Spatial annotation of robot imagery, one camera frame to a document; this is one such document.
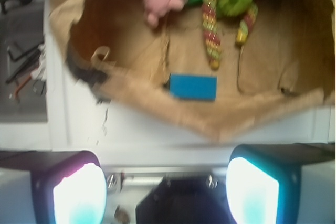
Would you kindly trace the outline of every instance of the led light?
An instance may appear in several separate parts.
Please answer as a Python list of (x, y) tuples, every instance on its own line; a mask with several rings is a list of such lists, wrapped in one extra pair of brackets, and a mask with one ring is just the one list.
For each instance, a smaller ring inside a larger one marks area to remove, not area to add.
[(106, 206), (104, 173), (85, 164), (54, 187), (55, 221), (59, 224), (101, 223)]
[(237, 157), (230, 161), (226, 174), (230, 211), (238, 224), (276, 223), (279, 182)]

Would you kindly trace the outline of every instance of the paper bag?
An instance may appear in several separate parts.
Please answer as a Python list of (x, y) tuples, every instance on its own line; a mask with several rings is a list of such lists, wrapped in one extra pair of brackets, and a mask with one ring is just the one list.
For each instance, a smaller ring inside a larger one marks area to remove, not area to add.
[[(247, 44), (240, 17), (220, 20), (222, 63), (211, 71), (200, 7), (156, 30), (142, 0), (50, 0), (50, 24), (72, 74), (95, 94), (194, 130), (214, 142), (314, 106), (334, 104), (334, 0), (257, 0)], [(169, 95), (170, 73), (217, 77), (214, 102)]]

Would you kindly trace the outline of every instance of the blue rectangular object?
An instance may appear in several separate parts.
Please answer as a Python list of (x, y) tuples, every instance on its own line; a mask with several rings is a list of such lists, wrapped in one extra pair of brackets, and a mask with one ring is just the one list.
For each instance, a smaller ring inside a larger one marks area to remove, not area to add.
[(217, 77), (171, 74), (169, 93), (180, 99), (209, 100), (216, 99)]

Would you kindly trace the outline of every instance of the gray surface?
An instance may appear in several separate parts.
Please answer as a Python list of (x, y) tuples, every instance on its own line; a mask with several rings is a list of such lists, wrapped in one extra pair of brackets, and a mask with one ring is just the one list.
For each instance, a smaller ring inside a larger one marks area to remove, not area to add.
[[(43, 3), (31, 3), (23, 7), (13, 7), (7, 15), (0, 15), (0, 122), (46, 122), (45, 91), (42, 96), (33, 92), (31, 80), (19, 93), (19, 102), (12, 95), (17, 87), (15, 82), (6, 84), (5, 80), (22, 64), (13, 63), (7, 55), (10, 46), (14, 56), (43, 41)], [(26, 79), (29, 72), (19, 77)]]

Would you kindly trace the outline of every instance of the light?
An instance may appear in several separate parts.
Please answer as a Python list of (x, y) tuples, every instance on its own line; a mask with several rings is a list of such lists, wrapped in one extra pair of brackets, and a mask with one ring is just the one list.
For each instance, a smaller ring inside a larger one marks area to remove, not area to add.
[(99, 224), (107, 197), (103, 171), (85, 164), (54, 187), (55, 221), (59, 224)]
[(238, 224), (276, 223), (279, 182), (237, 157), (230, 161), (226, 174), (230, 211)]

